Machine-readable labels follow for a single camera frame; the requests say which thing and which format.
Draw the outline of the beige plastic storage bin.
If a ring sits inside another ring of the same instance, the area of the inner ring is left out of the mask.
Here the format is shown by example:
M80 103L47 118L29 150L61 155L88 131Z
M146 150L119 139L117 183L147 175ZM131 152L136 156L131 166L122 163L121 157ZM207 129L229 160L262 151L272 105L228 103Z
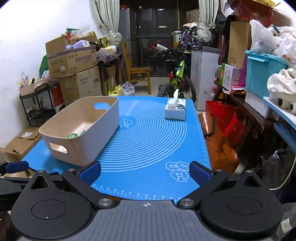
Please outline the beige plastic storage bin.
M89 96L55 114L39 133L54 158L83 167L97 158L118 127L118 97ZM66 138L71 133L78 136Z

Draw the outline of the green round ointment tin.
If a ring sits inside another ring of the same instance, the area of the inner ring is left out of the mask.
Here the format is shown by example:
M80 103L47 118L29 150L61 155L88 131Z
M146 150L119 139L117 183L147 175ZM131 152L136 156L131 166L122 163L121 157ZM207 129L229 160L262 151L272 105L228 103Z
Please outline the green round ointment tin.
M67 135L66 138L75 138L75 137L77 137L77 136L78 136L78 135L77 135L76 133L71 133L71 134Z

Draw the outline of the open cardboard box on floor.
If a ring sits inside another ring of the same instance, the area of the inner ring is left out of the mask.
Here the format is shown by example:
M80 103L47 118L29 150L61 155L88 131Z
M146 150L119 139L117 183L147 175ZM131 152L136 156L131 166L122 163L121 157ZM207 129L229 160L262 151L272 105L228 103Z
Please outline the open cardboard box on floor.
M1 153L8 154L13 160L20 161L42 139L39 127L29 126L19 133Z

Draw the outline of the orange red paper bag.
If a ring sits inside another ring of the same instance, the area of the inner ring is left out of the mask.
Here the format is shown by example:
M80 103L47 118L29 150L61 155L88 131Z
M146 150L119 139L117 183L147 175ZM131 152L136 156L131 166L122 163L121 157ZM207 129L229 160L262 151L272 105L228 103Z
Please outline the orange red paper bag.
M241 141L246 129L243 121L239 120L240 110L234 105L212 100L206 101L205 107L198 118L211 167L233 174L240 163L234 147Z

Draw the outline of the blue silicone baking mat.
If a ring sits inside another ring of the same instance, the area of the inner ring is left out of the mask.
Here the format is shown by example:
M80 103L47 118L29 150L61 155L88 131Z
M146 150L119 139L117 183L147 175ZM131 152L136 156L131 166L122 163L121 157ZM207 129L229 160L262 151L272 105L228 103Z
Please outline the blue silicone baking mat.
M185 120L165 118L164 97L119 96L119 127L97 156L97 191L123 199L179 201L199 186L192 161L210 168L201 124L191 100Z

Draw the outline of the black metal shelf rack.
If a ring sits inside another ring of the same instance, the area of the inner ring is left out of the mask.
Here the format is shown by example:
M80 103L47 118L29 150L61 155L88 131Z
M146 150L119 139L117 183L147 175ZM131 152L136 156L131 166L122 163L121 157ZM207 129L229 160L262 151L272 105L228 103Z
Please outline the black metal shelf rack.
M19 99L22 103L23 110L26 115L27 122L29 126L42 126L46 121L48 121L51 117L53 117L56 113L55 106L53 103L53 99L51 97L51 90L55 87L54 84L47 84L44 83L37 88L35 88L33 93L26 94L26 95L20 95ZM50 109L45 109L43 104L41 103L41 98L39 97L40 94L43 93L48 94L49 101L51 104ZM37 105L37 107L33 110L27 111L24 100L25 99L32 99L33 104Z

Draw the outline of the white tissue pack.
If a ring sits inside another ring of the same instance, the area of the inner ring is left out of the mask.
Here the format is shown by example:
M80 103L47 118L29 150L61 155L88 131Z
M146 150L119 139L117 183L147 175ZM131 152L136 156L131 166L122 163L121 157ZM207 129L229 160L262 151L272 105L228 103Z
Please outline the white tissue pack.
M179 98L179 90L176 89L173 98L169 98L165 107L165 118L184 121L186 118L186 100Z

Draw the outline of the yellow oil jug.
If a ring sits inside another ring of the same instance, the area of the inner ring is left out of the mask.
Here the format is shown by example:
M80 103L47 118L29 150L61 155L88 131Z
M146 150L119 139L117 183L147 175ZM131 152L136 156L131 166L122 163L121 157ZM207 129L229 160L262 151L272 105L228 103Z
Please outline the yellow oil jug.
M116 86L113 91L109 91L108 95L109 96L122 96L122 87L121 87L121 85Z

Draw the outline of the large lower cardboard box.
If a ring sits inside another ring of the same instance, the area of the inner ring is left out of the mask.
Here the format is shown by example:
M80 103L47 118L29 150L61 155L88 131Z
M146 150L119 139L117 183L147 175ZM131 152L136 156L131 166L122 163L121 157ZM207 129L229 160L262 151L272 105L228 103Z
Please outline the large lower cardboard box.
M99 67L61 78L59 83L66 106L83 97L102 95Z

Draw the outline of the clear plastic bag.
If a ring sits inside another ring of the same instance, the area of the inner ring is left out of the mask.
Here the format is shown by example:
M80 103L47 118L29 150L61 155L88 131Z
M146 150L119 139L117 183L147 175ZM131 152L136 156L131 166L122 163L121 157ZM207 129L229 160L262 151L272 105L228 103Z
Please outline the clear plastic bag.
M134 86L129 83L129 82L125 82L122 86L122 95L123 96L134 96L135 94L135 88Z

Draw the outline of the green white carton box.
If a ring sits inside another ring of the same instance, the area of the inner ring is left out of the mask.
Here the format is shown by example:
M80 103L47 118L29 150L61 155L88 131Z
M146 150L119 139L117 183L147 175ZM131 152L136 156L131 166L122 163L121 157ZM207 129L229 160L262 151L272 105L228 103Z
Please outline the green white carton box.
M228 91L238 85L241 70L232 65L222 63L219 83Z

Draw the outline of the wooden chair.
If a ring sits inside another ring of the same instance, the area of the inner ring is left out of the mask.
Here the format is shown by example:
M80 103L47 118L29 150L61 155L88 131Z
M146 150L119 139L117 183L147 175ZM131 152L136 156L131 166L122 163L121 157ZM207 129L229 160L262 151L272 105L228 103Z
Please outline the wooden chair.
M127 44L125 42L121 42L121 46L123 49L123 56L125 60L126 65L126 71L127 71L127 81L130 83L139 82L139 81L145 81L147 82L147 92L148 94L151 94L151 69L149 67L133 67L132 62L128 53ZM143 74L140 79L133 80L132 75L135 74Z

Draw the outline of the upper stacked cardboard box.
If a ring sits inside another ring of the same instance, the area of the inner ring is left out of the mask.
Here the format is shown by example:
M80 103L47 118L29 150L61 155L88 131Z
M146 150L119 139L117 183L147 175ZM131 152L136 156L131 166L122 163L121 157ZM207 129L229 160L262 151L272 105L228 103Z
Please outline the upper stacked cardboard box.
M89 46L67 49L80 40L88 41ZM58 37L46 43L49 75L52 79L68 77L97 65L95 34L78 38L66 39Z

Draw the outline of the white chest freezer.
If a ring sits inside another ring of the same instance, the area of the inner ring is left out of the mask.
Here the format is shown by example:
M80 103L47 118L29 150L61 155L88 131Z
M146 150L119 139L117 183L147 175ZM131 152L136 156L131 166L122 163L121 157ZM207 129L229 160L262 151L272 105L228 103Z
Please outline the white chest freezer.
M204 46L192 50L190 79L196 89L197 111L205 111L206 101L214 97L212 88L219 68L220 53L220 49Z

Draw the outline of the teal plastic storage crate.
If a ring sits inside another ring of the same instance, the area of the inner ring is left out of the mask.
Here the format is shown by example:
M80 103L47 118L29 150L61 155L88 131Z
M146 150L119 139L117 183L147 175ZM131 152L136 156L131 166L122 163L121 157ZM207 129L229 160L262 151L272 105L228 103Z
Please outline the teal plastic storage crate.
M267 80L273 74L278 74L281 69L288 69L290 63L278 56L256 53L246 50L247 71L246 71L246 89L263 99L269 96Z

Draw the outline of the green black bicycle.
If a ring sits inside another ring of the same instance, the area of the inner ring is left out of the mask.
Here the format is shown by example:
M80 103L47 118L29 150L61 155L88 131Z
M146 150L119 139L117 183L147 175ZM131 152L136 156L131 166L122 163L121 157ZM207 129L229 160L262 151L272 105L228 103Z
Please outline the green black bicycle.
M165 60L165 67L170 82L158 87L157 97L172 98L177 90L179 98L191 99L195 103L197 99L196 89L191 79L185 73L185 50L171 48L158 51L158 55Z

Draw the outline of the brown paper bag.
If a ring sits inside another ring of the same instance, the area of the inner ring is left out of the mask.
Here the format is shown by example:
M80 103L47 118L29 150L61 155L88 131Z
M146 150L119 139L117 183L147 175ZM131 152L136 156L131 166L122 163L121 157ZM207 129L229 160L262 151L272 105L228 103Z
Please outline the brown paper bag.
M231 22L228 64L242 69L245 51L251 48L251 26L249 22Z

